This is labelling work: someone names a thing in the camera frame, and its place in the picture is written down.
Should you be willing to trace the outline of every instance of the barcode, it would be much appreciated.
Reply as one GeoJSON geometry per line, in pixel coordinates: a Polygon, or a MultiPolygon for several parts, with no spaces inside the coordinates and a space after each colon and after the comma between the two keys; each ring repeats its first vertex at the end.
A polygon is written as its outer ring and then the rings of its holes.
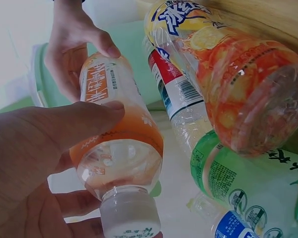
{"type": "Polygon", "coordinates": [[[176,83],[176,86],[179,87],[186,101],[202,99],[201,95],[198,93],[197,90],[195,90],[195,88],[189,81],[184,80],[184,81],[178,82],[176,83]]]}

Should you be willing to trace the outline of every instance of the plastic bottle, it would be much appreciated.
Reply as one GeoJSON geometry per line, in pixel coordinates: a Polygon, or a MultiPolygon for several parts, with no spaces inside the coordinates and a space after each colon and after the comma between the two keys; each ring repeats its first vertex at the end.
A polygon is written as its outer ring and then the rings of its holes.
{"type": "Polygon", "coordinates": [[[204,96],[220,140],[242,156],[281,146],[298,127],[298,55],[220,22],[188,0],[160,0],[145,32],[204,96]]]}
{"type": "Polygon", "coordinates": [[[276,149],[243,158],[210,131],[193,151],[191,174],[204,194],[260,237],[298,238],[298,155],[276,149]]]}
{"type": "Polygon", "coordinates": [[[235,211],[216,205],[213,200],[199,192],[187,204],[191,212],[202,218],[204,238],[258,238],[254,231],[235,211]]]}
{"type": "Polygon", "coordinates": [[[160,231],[149,191],[158,180],[163,139],[142,101],[132,69],[124,57],[100,53],[87,59],[80,74],[81,101],[124,103],[124,118],[109,132],[70,150],[85,187],[102,201],[106,238],[154,237],[160,231]]]}
{"type": "Polygon", "coordinates": [[[145,37],[143,46],[178,143],[188,158],[212,126],[203,97],[188,79],[164,60],[145,37]]]}

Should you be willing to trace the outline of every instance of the fingernail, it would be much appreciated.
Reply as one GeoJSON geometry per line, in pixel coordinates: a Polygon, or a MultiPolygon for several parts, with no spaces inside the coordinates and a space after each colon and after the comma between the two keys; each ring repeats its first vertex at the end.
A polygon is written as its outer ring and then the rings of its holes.
{"type": "Polygon", "coordinates": [[[111,101],[111,102],[108,102],[108,103],[104,103],[103,105],[107,106],[111,109],[114,109],[114,110],[122,110],[124,108],[124,104],[122,104],[119,101],[111,101]]]}
{"type": "Polygon", "coordinates": [[[120,57],[121,53],[119,49],[116,46],[111,46],[108,50],[107,53],[110,57],[112,58],[118,58],[120,57]]]}

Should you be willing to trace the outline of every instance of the white bottle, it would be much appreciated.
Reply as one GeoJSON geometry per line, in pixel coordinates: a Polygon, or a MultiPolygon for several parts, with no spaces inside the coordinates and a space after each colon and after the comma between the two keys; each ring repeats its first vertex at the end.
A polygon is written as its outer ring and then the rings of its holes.
{"type": "Polygon", "coordinates": [[[151,238],[160,231],[155,201],[149,196],[162,165],[163,139],[133,78],[128,61],[93,54],[82,67],[81,100],[120,101],[124,118],[109,132],[70,150],[78,177],[99,200],[106,238],[151,238]]]}
{"type": "Polygon", "coordinates": [[[159,55],[146,37],[143,46],[177,141],[191,158],[197,142],[212,129],[204,99],[173,64],[159,55]]]}
{"type": "Polygon", "coordinates": [[[204,238],[259,238],[236,212],[225,210],[202,192],[187,206],[202,217],[204,238]]]}

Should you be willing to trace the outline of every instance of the orange juice bottle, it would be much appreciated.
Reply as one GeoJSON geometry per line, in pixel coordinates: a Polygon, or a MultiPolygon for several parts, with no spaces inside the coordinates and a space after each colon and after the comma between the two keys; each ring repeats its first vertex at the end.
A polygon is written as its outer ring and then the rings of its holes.
{"type": "Polygon", "coordinates": [[[163,139],[144,104],[124,57],[100,53],[87,59],[80,74],[81,101],[118,100],[124,118],[109,132],[86,139],[70,150],[85,187],[102,201],[106,238],[154,237],[160,220],[149,191],[158,180],[163,139]]]}
{"type": "Polygon", "coordinates": [[[242,156],[281,146],[298,127],[298,55],[223,22],[189,0],[160,0],[145,18],[157,51],[203,95],[221,142],[242,156]]]}

